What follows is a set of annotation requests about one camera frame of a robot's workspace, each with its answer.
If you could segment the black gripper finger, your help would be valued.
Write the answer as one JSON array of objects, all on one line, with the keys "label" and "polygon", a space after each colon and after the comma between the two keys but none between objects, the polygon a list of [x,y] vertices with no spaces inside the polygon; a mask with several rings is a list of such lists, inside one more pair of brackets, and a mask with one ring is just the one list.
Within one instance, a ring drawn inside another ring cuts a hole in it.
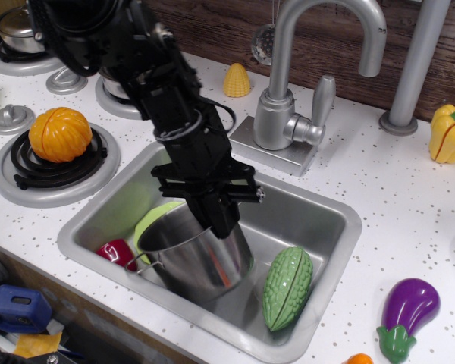
[{"label": "black gripper finger", "polygon": [[190,211],[203,228],[210,228],[219,239],[227,238],[240,219],[237,202],[216,192],[185,197]]}]

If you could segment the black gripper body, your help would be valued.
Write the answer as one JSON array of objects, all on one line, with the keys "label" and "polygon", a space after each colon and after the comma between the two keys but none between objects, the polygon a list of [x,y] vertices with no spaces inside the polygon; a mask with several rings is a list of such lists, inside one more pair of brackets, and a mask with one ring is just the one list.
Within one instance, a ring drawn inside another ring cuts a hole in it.
[{"label": "black gripper body", "polygon": [[259,203],[265,193],[254,178],[254,167],[235,160],[221,121],[155,122],[154,136],[170,162],[155,166],[165,196],[204,203]]}]

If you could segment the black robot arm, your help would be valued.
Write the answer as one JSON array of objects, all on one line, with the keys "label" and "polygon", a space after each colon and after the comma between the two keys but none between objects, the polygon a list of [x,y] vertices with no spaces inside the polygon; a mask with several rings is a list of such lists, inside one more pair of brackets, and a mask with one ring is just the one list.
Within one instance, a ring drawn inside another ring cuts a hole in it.
[{"label": "black robot arm", "polygon": [[225,238],[240,202],[260,202],[253,167],[235,160],[218,114],[203,97],[171,32],[145,1],[30,1],[33,33],[82,77],[104,71],[151,121],[170,162],[152,169],[166,197],[187,202],[197,221]]}]

